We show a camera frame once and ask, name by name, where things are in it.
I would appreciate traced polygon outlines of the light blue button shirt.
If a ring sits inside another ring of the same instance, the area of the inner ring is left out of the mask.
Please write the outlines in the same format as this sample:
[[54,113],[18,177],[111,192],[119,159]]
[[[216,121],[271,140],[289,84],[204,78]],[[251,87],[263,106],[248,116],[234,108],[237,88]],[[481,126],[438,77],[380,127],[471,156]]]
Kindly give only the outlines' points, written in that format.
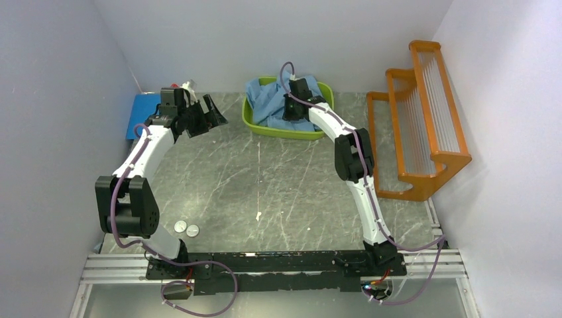
[[315,132],[319,128],[307,119],[285,121],[283,119],[286,91],[281,79],[277,77],[272,83],[261,85],[258,78],[245,84],[247,101],[253,110],[253,123],[272,129],[287,131]]

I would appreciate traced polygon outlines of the green plastic basin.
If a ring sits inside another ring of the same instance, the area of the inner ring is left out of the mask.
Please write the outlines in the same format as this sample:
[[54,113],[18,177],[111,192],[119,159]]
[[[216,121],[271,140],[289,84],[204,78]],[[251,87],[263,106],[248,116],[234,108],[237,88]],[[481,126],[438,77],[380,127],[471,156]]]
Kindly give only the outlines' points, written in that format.
[[[334,94],[332,88],[321,81],[318,82],[319,90],[325,98],[330,108],[335,109]],[[271,127],[264,127],[253,123],[253,109],[248,99],[245,98],[242,104],[242,119],[244,124],[255,134],[263,136],[271,136],[276,138],[291,138],[298,140],[317,140],[323,138],[325,133],[323,131],[295,131],[287,129],[275,129]]]

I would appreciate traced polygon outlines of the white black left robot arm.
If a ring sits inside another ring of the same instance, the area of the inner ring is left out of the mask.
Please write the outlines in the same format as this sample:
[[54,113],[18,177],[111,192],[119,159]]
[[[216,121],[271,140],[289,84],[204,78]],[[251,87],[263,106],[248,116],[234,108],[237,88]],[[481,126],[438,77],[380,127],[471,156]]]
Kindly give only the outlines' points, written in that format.
[[159,260],[173,278],[190,269],[182,239],[160,225],[160,211],[150,187],[164,155],[186,133],[195,137],[227,124],[208,94],[198,99],[186,85],[164,87],[154,113],[134,126],[138,138],[127,159],[109,176],[98,177],[95,195],[99,222],[117,246],[139,245]]

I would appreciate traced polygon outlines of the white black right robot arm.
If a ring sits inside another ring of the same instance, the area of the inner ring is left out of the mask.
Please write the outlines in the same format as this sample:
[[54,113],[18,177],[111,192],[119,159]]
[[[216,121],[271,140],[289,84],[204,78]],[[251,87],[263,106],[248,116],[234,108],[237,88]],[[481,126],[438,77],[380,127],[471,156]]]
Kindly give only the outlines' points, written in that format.
[[401,254],[391,242],[374,192],[374,156],[366,129],[357,129],[342,119],[326,100],[314,95],[305,79],[290,79],[284,85],[284,118],[307,119],[334,143],[337,175],[350,189],[363,227],[365,259],[359,266],[374,275],[402,269]]

